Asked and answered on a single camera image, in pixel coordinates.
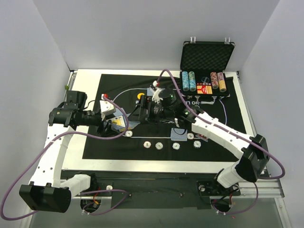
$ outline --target gray wall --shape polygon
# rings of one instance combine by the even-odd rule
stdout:
[[[8,186],[41,151],[48,114],[64,95],[69,70],[31,0],[0,1],[0,199]],[[4,213],[21,216],[18,192],[31,171],[9,195]],[[0,219],[0,227],[20,221]]]
[[[241,70],[257,131],[286,167],[282,179],[293,227],[303,227],[304,1],[281,0]],[[273,174],[280,169],[270,162]]]
[[[179,69],[183,41],[236,42],[240,70],[279,0],[34,0],[71,69]]]

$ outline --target black mat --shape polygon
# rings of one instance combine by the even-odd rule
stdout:
[[[96,100],[100,100],[101,94],[106,93],[111,99],[114,99],[121,92],[130,88],[147,88],[156,80],[154,76],[127,76],[127,75],[102,75]],[[173,88],[170,78],[161,80],[161,88]],[[230,91],[230,97],[224,98],[222,102],[227,112],[227,125],[235,130],[246,133],[241,116],[240,108],[232,78],[227,79],[227,87]],[[126,113],[130,113],[137,101],[137,95],[145,90],[130,90],[122,93],[117,97],[115,103],[124,108]],[[224,109],[220,101],[214,105],[201,104],[200,107],[210,116],[216,117],[220,122],[225,122]],[[94,110],[99,109],[99,103],[95,102]],[[133,136],[147,137],[170,137],[171,128],[174,124],[167,123],[162,125],[143,125],[140,124],[134,128]],[[96,133],[96,127],[89,127],[89,134]],[[152,143],[151,148],[143,147],[145,141]],[[180,149],[172,148],[173,141],[170,139],[132,139],[121,137],[116,140],[95,140],[87,138],[83,159],[109,159],[109,160],[159,160],[159,161],[204,161],[204,162],[235,162],[237,159],[228,150],[224,149],[217,143],[209,140],[201,141],[201,148],[193,148],[193,140],[179,142]],[[157,150],[155,144],[161,142],[162,150]]]

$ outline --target purple cable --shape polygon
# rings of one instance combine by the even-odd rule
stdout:
[[[219,101],[221,102],[222,106],[223,106],[223,109],[224,109],[224,113],[225,113],[225,125],[227,125],[227,113],[226,113],[226,108],[223,104],[223,102],[219,99]]]
[[[123,192],[125,193],[124,194],[124,197],[121,201],[119,201],[118,203],[116,203],[113,207],[111,207],[110,209],[108,210],[105,210],[105,211],[102,211],[102,212],[99,212],[99,213],[90,213],[90,215],[103,215],[107,212],[110,212],[111,210],[113,210],[114,208],[116,208],[118,205],[120,205],[128,196],[128,192],[125,191],[125,190],[120,190],[120,189],[112,189],[112,190],[98,190],[98,191],[87,191],[87,192],[82,192],[80,195],[86,195],[86,194],[93,194],[93,193],[100,193],[100,192]],[[91,205],[92,203],[88,203],[87,205],[85,205],[82,210],[84,210],[86,207],[88,207],[89,205]]]
[[[255,204],[257,203],[257,199],[258,199],[258,188],[257,188],[257,185],[256,185],[255,183],[253,183],[253,184],[254,184],[255,187],[256,187],[256,193],[257,193],[257,194],[256,194],[256,199],[255,199],[255,201],[253,202],[253,204],[251,204],[248,208],[246,208],[246,209],[244,209],[244,210],[233,211],[233,212],[222,212],[222,211],[216,209],[215,206],[214,206],[214,204],[212,204],[213,208],[214,208],[215,210],[217,210],[220,214],[225,214],[225,215],[240,214],[240,213],[244,213],[244,212],[246,212],[246,211],[249,211],[250,209],[252,209],[252,208],[255,206]]]
[[[84,136],[87,136],[87,137],[90,137],[90,138],[93,138],[93,139],[101,139],[101,140],[111,140],[111,139],[117,139],[119,138],[120,136],[124,135],[124,133],[128,130],[129,128],[129,120],[128,120],[128,116],[127,114],[124,112],[124,110],[122,108],[120,108],[117,104],[115,104],[114,102],[110,101],[108,98],[104,97],[103,96],[103,99],[106,100],[107,102],[110,102],[111,104],[113,104],[116,108],[118,108],[119,111],[122,112],[122,114],[124,115],[125,119],[126,119],[126,127],[125,127],[125,130],[123,132],[121,132],[120,134],[116,135],[116,136],[113,136],[113,137],[98,137],[98,136],[95,136],[95,135],[91,135],[91,134],[87,134],[87,133],[83,133],[83,132],[65,132],[65,133],[62,133],[58,136],[56,136],[52,141],[49,142],[48,145],[45,146],[45,148],[43,148],[43,150],[37,155],[37,157],[34,159],[34,161],[28,165],[28,167],[13,181],[13,183],[10,185],[9,189],[6,191],[6,193],[4,194],[3,196],[3,199],[2,199],[2,202],[1,202],[1,205],[0,205],[0,216],[1,218],[3,218],[4,220],[8,220],[8,221],[14,221],[14,220],[19,220],[19,219],[22,219],[22,218],[25,218],[27,216],[31,216],[33,214],[35,214],[37,211],[33,211],[29,214],[26,214],[26,215],[23,215],[23,216],[20,216],[20,217],[15,217],[15,218],[8,218],[4,215],[4,203],[10,193],[10,191],[13,189],[13,187],[16,185],[16,183],[21,179],[21,177],[23,177],[23,175],[29,171],[29,169],[38,161],[38,159],[48,150],[48,148],[59,138],[67,135],[67,134],[81,134],[81,135],[84,135]]]
[[[169,70],[164,69],[164,70],[161,72],[160,76],[158,77],[157,82],[159,82],[159,80],[161,79],[161,76],[162,76],[162,74],[163,74],[164,72],[168,72],[168,74],[170,75],[171,80],[172,80],[172,82],[173,82],[175,88],[177,89],[176,92],[177,92],[178,95],[180,96],[181,101],[183,102],[183,104],[189,109],[189,111],[190,111],[194,116],[196,116],[196,117],[199,118],[200,120],[204,121],[205,123],[207,123],[207,124],[212,124],[212,122],[210,122],[210,121],[208,121],[208,120],[205,120],[204,118],[202,118],[202,117],[200,117],[199,115],[197,115],[197,114],[196,114],[196,113],[187,105],[187,103],[185,102],[184,98],[183,98],[182,95],[181,95],[181,92],[180,92],[179,89],[178,89],[178,86],[177,86],[177,84],[176,84],[176,81],[175,81],[175,79],[174,79],[172,73],[171,73]],[[218,125],[218,124],[216,124],[216,123],[214,124],[214,126],[218,127],[219,129],[221,129],[221,130],[223,130],[223,131],[225,131],[225,132],[227,132],[227,133],[229,133],[229,134],[231,134],[231,135],[233,135],[233,136],[235,136],[235,137],[237,137],[237,138],[239,138],[239,139],[242,139],[243,141],[249,143],[250,145],[253,145],[254,147],[258,148],[258,149],[261,150],[263,153],[265,153],[267,156],[269,156],[270,158],[272,158],[272,159],[281,167],[281,169],[282,169],[282,174],[281,174],[281,175],[279,175],[279,176],[277,176],[277,177],[260,177],[260,179],[264,179],[264,180],[274,180],[274,179],[279,179],[279,178],[282,178],[282,177],[285,176],[285,168],[284,168],[283,164],[282,164],[275,156],[273,156],[271,153],[269,153],[267,150],[265,150],[265,149],[262,148],[261,146],[255,144],[254,142],[252,142],[252,141],[250,141],[250,140],[248,140],[248,139],[246,139],[246,138],[244,138],[244,137],[242,137],[242,136],[240,136],[240,135],[235,134],[234,132],[229,132],[227,129],[225,129],[224,127],[222,127],[222,126],[220,126],[220,125]]]

